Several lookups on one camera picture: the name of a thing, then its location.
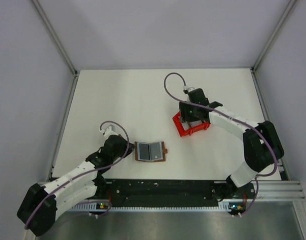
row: white table surface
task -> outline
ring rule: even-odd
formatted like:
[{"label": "white table surface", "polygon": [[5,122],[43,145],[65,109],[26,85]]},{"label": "white table surface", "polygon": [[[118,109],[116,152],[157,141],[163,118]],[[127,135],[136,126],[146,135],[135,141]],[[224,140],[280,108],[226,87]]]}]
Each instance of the white table surface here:
[{"label": "white table surface", "polygon": [[[82,70],[53,177],[74,169],[103,145],[105,139],[98,130],[105,120],[124,126],[131,142],[164,141],[168,149],[165,162],[138,162],[131,154],[106,172],[105,178],[224,180],[233,173],[244,160],[243,144],[237,137],[214,125],[179,137],[172,121],[178,103],[163,88],[170,72],[182,74],[187,86],[202,88],[210,102],[218,101],[247,119],[264,121],[249,69]],[[167,85],[175,96],[186,99],[179,77],[170,76]],[[272,169],[271,165],[263,173]],[[277,172],[263,179],[281,177]]]}]

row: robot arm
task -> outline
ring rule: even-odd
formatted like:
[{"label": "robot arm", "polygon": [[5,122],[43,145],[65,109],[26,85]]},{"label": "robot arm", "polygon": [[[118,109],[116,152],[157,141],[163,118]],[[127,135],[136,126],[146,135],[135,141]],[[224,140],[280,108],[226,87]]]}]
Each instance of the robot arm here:
[{"label": "robot arm", "polygon": [[[185,86],[184,93],[188,95],[188,102],[207,106],[216,109],[218,112],[179,102],[181,121],[205,121],[217,125],[232,133],[244,143],[245,161],[226,179],[230,191],[235,192],[236,189],[247,185],[259,172],[274,163],[273,156],[256,132],[232,119],[240,120],[254,127],[264,136],[273,148],[276,158],[280,159],[283,157],[283,147],[278,138],[276,129],[270,121],[265,121],[263,123],[250,121],[238,114],[228,111],[222,104],[216,101],[209,103],[201,88],[194,89],[193,87],[187,88]],[[223,116],[219,112],[229,116],[229,118]]]},{"label": "robot arm", "polygon": [[[18,218],[26,223],[36,206],[52,191],[69,182],[67,185],[48,197],[30,221],[28,228],[40,236],[47,232],[54,222],[68,209],[77,203],[90,198],[102,186],[102,174],[110,168],[100,171],[95,169],[109,166],[122,157],[126,151],[127,141],[109,126],[104,132],[106,141],[98,151],[89,155],[84,162],[66,175],[44,185],[31,186],[17,212]],[[127,155],[134,150],[134,144],[129,144]]]}]

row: metal floor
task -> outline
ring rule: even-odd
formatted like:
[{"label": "metal floor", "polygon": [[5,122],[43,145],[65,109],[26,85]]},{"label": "metal floor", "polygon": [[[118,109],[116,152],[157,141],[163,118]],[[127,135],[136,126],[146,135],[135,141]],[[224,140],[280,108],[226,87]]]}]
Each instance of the metal floor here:
[{"label": "metal floor", "polygon": [[293,204],[274,202],[256,203],[243,218],[225,212],[112,212],[96,220],[68,212],[37,239],[302,240],[303,236]]}]

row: white wall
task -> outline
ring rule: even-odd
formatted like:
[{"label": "white wall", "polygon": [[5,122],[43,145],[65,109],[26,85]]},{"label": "white wall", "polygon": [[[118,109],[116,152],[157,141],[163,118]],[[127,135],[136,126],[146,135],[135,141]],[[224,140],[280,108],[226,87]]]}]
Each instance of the white wall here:
[{"label": "white wall", "polygon": [[252,67],[289,0],[40,0],[79,70]]},{"label": "white wall", "polygon": [[21,238],[27,189],[44,180],[72,76],[28,0],[0,0],[0,240]]},{"label": "white wall", "polygon": [[301,180],[306,194],[306,0],[299,1],[257,76],[290,177]]}]

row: white cable clip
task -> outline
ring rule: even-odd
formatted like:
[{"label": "white cable clip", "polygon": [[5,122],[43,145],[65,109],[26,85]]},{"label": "white cable clip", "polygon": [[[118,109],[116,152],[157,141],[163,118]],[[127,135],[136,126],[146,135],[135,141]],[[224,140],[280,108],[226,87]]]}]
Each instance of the white cable clip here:
[{"label": "white cable clip", "polygon": [[103,134],[106,139],[108,139],[108,137],[111,135],[118,135],[116,132],[114,132],[113,125],[108,126],[106,129],[99,129],[99,132]]}]

